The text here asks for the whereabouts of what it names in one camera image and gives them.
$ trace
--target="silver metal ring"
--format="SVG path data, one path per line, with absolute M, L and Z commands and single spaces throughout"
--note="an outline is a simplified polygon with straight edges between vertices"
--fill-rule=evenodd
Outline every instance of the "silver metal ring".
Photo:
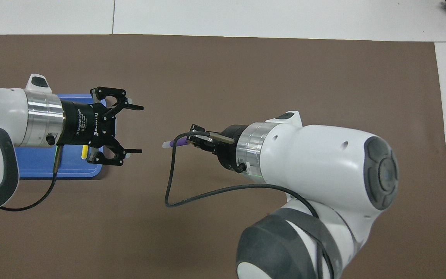
M 253 123 L 244 130 L 238 140 L 235 152 L 237 165 L 244 163 L 246 170 L 243 174 L 248 175 L 256 183 L 265 183 L 260 166 L 262 143 L 276 125 L 278 123 Z
M 25 90 L 28 104 L 27 131 L 20 146 L 49 147 L 47 136 L 58 141 L 63 129 L 63 106 L 54 94 Z

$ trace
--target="yellow object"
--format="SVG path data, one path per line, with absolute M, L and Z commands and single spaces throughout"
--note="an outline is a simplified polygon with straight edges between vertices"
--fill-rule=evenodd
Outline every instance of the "yellow object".
M 89 147 L 87 145 L 82 146 L 82 160 L 87 159 L 88 151 L 89 151 Z

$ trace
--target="black cable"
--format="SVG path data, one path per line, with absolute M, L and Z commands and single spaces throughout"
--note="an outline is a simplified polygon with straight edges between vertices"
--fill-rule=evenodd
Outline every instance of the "black cable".
M 293 196 L 294 198 L 299 200 L 301 203 L 303 203 L 309 209 L 309 211 L 311 212 L 312 216 L 314 216 L 314 217 L 319 219 L 319 216 L 317 215 L 317 212 L 313 208 L 311 203 L 309 203 L 301 195 L 299 195 L 298 193 L 296 193 L 296 192 L 294 192 L 294 191 L 292 191 L 290 189 L 287 189 L 285 187 L 278 186 L 278 185 L 272 185 L 272 184 L 243 184 L 243 185 L 237 185 L 237 186 L 230 186 L 230 187 L 217 189 L 217 190 L 214 190 L 214 191 L 209 191 L 207 193 L 196 195 L 196 196 L 193 196 L 191 198 L 186 198 L 186 199 L 184 199 L 182 201 L 177 201 L 176 203 L 170 203 L 168 201 L 168 198 L 170 197 L 170 190 L 172 188 L 172 182 L 173 182 L 173 173 L 174 173 L 174 170 L 175 170 L 175 154 L 176 154 L 176 149 L 177 149 L 177 142 L 178 142 L 178 140 L 180 140 L 184 136 L 209 136 L 209 132 L 187 132 L 187 133 L 179 134 L 173 140 L 172 164 L 171 164 L 171 167 L 170 167 L 170 176 L 168 177 L 168 185 L 166 186 L 166 194 L 165 194 L 165 205 L 167 207 L 169 207 L 169 208 L 171 208 L 171 207 L 178 207 L 180 205 L 184 205 L 184 204 L 189 203 L 189 202 L 200 200 L 202 198 L 207 198 L 209 196 L 214 196 L 216 194 L 221 194 L 221 193 L 233 191 L 233 190 L 236 190 L 236 189 L 267 188 L 267 189 L 277 189 L 278 191 L 282 191 L 282 192 L 285 192 L 287 194 L 290 194 L 291 196 Z M 317 255 L 317 258 L 316 258 L 316 269 L 317 269 L 317 277 L 318 277 L 318 279 L 322 279 L 322 259 L 323 259 L 323 257 L 324 257 L 325 261 L 327 262 L 327 267 L 328 267 L 329 273 L 333 277 L 333 265 L 331 264 L 331 260 L 327 256 L 326 251 L 325 251 L 324 247 L 322 246 L 322 244 L 319 242 L 319 240 L 316 240 L 316 249 L 317 249 L 317 251 L 316 251 L 316 255 Z
M 6 211 L 24 211 L 24 210 L 28 210 L 33 208 L 34 206 L 38 205 L 39 203 L 41 203 L 42 201 L 44 201 L 45 198 L 47 198 L 47 196 L 49 195 L 49 193 L 51 193 L 51 191 L 53 190 L 53 187 L 55 187 L 55 183 L 56 183 L 56 175 L 57 173 L 53 173 L 53 180 L 51 181 L 51 186 L 49 186 L 48 192 L 46 192 L 46 194 L 44 194 L 44 196 L 42 196 L 42 198 L 39 198 L 39 201 L 36 201 L 35 203 L 33 203 L 32 205 L 28 205 L 26 207 L 23 208 L 6 208 L 6 207 L 0 207 L 0 209 L 2 210 L 6 210 Z

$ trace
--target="robotic arm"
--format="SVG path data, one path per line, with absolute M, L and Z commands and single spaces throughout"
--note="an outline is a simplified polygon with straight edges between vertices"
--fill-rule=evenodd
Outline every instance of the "robotic arm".
M 18 184 L 14 147 L 88 145 L 92 152 L 87 162 L 118 166 L 130 153 L 142 152 L 125 149 L 115 139 L 115 115 L 124 108 L 143 107 L 133 105 L 125 90 L 97 87 L 91 90 L 91 96 L 92 104 L 60 100 L 39 74 L 30 76 L 25 89 L 0 88 L 0 207 L 11 198 Z M 117 101 L 110 108 L 100 102 L 107 96 Z M 106 158 L 98 150 L 102 146 L 110 149 L 114 157 Z M 55 161 L 54 173 L 58 165 Z
M 342 127 L 303 127 L 297 111 L 221 133 L 204 134 L 197 125 L 191 131 L 170 145 L 193 144 L 258 185 L 307 200 L 288 195 L 282 208 L 243 231 L 240 279 L 338 279 L 398 191 L 397 160 L 383 139 Z

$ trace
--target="black knob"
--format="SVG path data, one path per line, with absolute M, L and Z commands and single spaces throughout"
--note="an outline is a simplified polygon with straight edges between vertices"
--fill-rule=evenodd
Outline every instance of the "black knob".
M 48 142 L 48 145 L 55 145 L 55 137 L 50 134 L 46 136 L 46 141 Z

